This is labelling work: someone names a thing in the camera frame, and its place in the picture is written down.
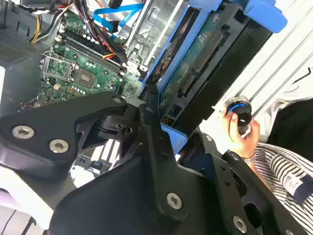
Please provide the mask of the person's hand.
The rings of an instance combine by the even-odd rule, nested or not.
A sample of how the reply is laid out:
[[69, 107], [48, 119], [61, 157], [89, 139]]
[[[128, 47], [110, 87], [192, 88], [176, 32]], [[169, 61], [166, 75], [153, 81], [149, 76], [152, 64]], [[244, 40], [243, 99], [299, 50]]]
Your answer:
[[227, 142], [230, 151], [235, 152], [242, 158], [251, 158], [259, 142], [260, 125], [254, 119], [250, 122], [250, 132], [245, 138], [241, 136], [238, 130], [238, 115], [229, 112], [221, 118], [223, 138]]

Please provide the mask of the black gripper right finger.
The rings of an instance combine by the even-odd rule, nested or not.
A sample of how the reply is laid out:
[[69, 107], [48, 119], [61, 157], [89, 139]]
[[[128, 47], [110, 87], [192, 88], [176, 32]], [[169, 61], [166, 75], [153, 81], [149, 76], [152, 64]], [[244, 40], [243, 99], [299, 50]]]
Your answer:
[[[220, 157], [221, 154], [217, 151], [216, 145], [210, 136], [202, 133], [197, 129], [184, 147], [184, 155], [181, 160], [182, 165], [193, 170], [196, 170], [209, 180], [213, 180], [212, 157]], [[243, 177], [243, 171], [239, 171], [236, 166], [230, 168], [236, 183], [236, 188], [242, 200], [244, 209], [249, 214], [248, 218], [256, 222], [263, 216], [263, 219], [269, 218], [265, 215], [266, 202], [264, 195], [260, 192], [257, 186], [249, 186], [251, 177]], [[310, 176], [305, 173], [304, 176], [299, 176], [297, 173], [287, 173], [281, 178], [278, 178], [278, 185], [274, 186], [270, 193], [279, 201], [287, 212], [278, 216], [284, 222], [287, 221], [287, 215], [290, 214], [296, 223], [304, 229], [305, 234], [310, 233], [310, 227], [307, 226], [310, 222], [310, 214], [307, 207], [310, 205]]]

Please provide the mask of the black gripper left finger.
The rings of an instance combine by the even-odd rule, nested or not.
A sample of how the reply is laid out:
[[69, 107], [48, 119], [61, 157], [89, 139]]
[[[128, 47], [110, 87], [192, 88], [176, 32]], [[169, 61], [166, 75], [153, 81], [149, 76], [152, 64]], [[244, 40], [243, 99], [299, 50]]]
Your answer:
[[141, 160], [154, 211], [186, 217], [169, 135], [161, 129], [154, 95], [138, 107], [113, 92], [102, 92], [11, 114], [0, 119], [0, 163], [36, 178], [66, 177], [78, 154], [115, 139], [121, 163]]

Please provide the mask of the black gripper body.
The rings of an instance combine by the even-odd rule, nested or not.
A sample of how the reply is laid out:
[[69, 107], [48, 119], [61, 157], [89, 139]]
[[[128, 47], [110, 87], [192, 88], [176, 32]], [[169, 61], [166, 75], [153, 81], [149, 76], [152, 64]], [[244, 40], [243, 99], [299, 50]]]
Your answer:
[[232, 235], [235, 228], [224, 212], [215, 186], [201, 174], [177, 166], [181, 197], [188, 212], [182, 221], [154, 211], [151, 185], [138, 159], [118, 166], [67, 195], [50, 222], [50, 235]]

